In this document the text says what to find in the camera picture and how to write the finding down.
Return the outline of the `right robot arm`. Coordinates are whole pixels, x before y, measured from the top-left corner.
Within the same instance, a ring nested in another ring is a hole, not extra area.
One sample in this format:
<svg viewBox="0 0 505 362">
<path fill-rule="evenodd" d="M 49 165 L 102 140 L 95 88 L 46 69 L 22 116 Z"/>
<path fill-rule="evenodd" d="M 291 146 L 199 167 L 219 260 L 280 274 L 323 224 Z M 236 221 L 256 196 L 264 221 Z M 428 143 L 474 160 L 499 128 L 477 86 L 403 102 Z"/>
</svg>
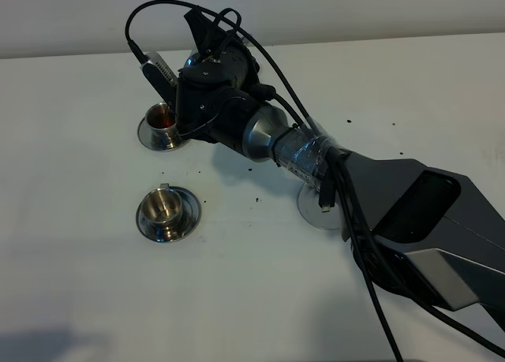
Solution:
<svg viewBox="0 0 505 362">
<path fill-rule="evenodd" d="M 339 207 L 354 257 L 388 292 L 428 309 L 481 305 L 504 321 L 504 220 L 466 176 L 414 159 L 376 160 L 340 147 L 260 83 L 238 21 L 185 15 L 196 53 L 179 72 L 182 138 L 223 144 L 292 171 Z"/>
</svg>

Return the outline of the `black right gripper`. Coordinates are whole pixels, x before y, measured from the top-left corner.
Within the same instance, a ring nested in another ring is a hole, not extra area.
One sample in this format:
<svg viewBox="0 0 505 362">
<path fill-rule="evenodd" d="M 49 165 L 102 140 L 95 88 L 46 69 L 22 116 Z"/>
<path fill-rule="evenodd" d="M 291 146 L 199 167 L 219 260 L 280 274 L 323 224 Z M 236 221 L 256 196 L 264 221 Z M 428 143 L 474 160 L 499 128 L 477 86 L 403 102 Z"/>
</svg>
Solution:
<svg viewBox="0 0 505 362">
<path fill-rule="evenodd" d="M 212 127 L 233 94 L 247 92 L 259 83 L 255 58 L 238 37 L 236 26 L 225 31 L 218 20 L 200 10 L 185 15 L 196 49 L 221 63 L 202 62 L 179 70 L 176 98 L 176 126 L 182 137 L 198 137 Z"/>
</svg>

